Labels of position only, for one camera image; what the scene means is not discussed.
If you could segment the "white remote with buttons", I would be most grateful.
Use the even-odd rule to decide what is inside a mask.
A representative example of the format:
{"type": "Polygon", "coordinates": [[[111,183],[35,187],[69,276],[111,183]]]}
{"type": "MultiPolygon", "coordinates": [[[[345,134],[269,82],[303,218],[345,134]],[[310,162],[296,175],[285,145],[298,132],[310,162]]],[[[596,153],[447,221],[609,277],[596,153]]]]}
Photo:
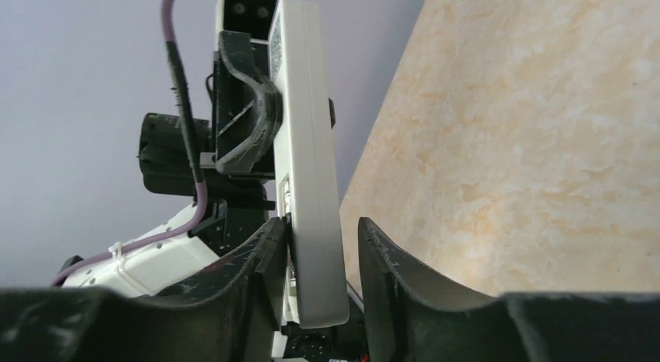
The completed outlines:
{"type": "Polygon", "coordinates": [[[283,96],[274,139],[278,214],[289,215],[298,323],[349,317],[339,193],[318,5],[279,0],[269,36],[271,79],[283,96]]]}

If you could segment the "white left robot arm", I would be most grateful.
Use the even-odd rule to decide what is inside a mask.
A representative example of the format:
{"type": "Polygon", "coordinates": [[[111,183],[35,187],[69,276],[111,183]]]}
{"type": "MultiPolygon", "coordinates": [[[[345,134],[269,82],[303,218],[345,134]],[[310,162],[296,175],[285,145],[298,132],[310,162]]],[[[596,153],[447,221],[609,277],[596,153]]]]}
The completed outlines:
{"type": "Polygon", "coordinates": [[[281,96],[269,80],[267,45],[245,32],[219,32],[206,80],[213,113],[192,116],[177,45],[167,55],[179,115],[147,114],[139,169],[154,193],[191,197],[166,222],[89,258],[74,257],[56,287],[104,286],[127,297],[154,295],[227,257],[274,208],[264,185],[275,175],[272,144],[281,96]]]}

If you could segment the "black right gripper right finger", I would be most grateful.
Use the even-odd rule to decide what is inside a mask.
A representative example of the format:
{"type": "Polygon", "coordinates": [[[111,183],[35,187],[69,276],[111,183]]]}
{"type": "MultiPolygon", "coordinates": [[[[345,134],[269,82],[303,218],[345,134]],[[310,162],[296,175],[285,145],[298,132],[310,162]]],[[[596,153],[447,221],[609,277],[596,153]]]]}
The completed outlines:
{"type": "Polygon", "coordinates": [[[657,361],[657,293],[506,293],[491,297],[358,223],[372,361],[657,361]]]}

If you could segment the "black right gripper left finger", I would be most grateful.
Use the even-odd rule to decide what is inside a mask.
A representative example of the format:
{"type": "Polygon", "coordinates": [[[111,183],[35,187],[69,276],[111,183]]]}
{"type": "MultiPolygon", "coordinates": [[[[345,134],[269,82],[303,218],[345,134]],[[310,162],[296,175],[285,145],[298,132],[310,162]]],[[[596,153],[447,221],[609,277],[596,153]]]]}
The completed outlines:
{"type": "Polygon", "coordinates": [[[3,361],[268,361],[289,228],[273,218],[155,297],[99,286],[1,292],[3,361]]]}

